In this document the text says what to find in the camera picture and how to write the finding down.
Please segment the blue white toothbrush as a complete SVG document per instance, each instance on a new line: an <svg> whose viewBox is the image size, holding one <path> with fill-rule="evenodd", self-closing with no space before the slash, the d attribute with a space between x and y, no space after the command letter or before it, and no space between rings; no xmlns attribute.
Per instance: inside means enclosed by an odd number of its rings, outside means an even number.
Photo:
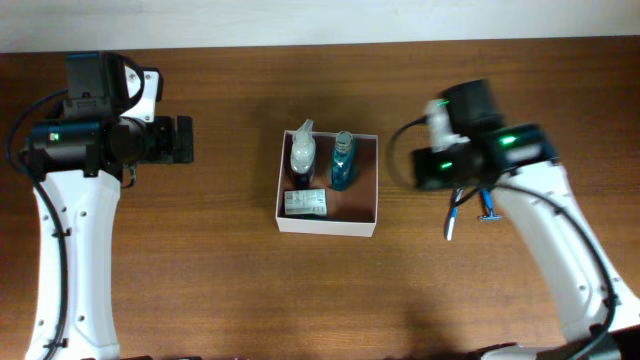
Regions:
<svg viewBox="0 0 640 360"><path fill-rule="evenodd" d="M450 199L450 207L448 211L448 215L444 225L444 237L447 241L451 241L453 239L453 233L455 228L455 222L457 218L458 208L456 203L462 198L464 193L463 188L454 189Z"/></svg>

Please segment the blue razor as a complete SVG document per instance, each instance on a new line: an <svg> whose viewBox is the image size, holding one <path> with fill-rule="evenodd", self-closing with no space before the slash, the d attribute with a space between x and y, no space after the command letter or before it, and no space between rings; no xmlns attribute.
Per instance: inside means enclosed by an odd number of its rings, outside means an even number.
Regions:
<svg viewBox="0 0 640 360"><path fill-rule="evenodd" d="M499 221L502 216L497 214L494 208L494 204L490 195L490 191L487 188L482 188L480 191L482 205L484 213L478 217L482 222Z"/></svg>

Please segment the blue mouthwash bottle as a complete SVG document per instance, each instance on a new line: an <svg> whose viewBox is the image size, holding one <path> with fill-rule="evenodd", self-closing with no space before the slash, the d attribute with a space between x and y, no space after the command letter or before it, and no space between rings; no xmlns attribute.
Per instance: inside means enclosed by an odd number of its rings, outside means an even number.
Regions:
<svg viewBox="0 0 640 360"><path fill-rule="evenodd" d="M331 186L334 190L344 191L349 186L354 156L355 139L353 134L348 131L339 132L332 154Z"/></svg>

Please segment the green white soap box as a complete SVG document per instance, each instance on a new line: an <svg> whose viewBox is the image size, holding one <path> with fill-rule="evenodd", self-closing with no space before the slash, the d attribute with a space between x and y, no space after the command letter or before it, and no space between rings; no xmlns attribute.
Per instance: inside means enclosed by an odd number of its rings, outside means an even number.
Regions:
<svg viewBox="0 0 640 360"><path fill-rule="evenodd" d="M325 189L286 191L284 193L284 214L287 216L328 215Z"/></svg>

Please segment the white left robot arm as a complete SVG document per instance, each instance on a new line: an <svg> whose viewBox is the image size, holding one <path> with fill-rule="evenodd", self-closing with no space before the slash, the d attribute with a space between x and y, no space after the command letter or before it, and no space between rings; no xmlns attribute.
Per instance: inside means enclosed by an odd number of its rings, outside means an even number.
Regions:
<svg viewBox="0 0 640 360"><path fill-rule="evenodd" d="M140 164L190 164L193 121L155 112L164 79L124 55L65 58L67 86L13 165L33 185L40 255L28 359L117 359L112 232Z"/></svg>

